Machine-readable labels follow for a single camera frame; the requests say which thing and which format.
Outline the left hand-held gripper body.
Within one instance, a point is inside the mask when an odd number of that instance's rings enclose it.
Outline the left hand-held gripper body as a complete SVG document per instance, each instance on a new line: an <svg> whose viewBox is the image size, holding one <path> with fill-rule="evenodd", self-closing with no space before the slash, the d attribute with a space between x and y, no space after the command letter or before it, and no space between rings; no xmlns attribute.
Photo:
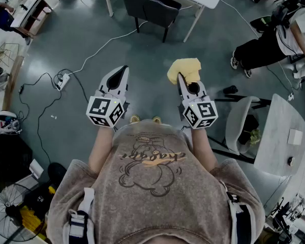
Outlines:
<svg viewBox="0 0 305 244"><path fill-rule="evenodd" d="M96 126L114 128L124 118L129 103L126 102L126 89L103 90L103 86L91 96L86 115Z"/></svg>

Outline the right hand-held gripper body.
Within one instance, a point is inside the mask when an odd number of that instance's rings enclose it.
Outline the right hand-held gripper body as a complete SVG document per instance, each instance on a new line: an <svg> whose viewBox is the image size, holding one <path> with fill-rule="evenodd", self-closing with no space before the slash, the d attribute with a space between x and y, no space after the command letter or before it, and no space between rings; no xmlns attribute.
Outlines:
<svg viewBox="0 0 305 244"><path fill-rule="evenodd" d="M182 102L179 105L181 120L186 120L192 129L210 127L218 118L215 102L205 91L198 95L179 93Z"/></svg>

